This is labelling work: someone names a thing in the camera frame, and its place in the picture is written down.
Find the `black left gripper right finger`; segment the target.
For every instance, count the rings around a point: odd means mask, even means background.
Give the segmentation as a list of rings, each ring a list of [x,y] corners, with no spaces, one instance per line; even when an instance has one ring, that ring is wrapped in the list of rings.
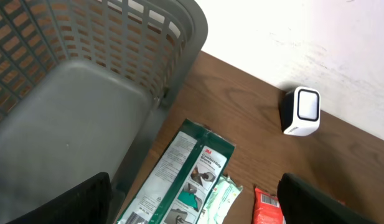
[[[287,224],[373,223],[292,173],[283,174],[277,196]]]

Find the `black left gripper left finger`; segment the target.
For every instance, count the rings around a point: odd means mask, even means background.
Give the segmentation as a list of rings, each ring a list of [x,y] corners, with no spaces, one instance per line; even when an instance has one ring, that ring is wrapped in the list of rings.
[[[110,177],[99,172],[8,224],[105,224],[111,196]]]

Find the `red snack bag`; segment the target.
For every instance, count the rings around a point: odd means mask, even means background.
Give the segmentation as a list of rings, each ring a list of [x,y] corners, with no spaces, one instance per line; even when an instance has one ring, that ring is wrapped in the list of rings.
[[[297,194],[284,198],[284,207],[281,206],[279,198],[257,187],[255,188],[255,197],[253,223],[344,223],[343,220],[333,214],[322,210],[324,207],[307,195]]]

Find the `mint green wipes pack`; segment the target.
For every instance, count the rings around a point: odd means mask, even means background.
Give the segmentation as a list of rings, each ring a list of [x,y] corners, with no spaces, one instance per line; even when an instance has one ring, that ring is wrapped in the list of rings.
[[[243,190],[230,176],[222,175],[206,201],[197,224],[222,224],[230,207]]]

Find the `green white package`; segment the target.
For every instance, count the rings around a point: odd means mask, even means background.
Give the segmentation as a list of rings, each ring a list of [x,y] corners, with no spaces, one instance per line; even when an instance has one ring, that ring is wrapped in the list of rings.
[[[119,224],[197,223],[235,145],[185,119]]]

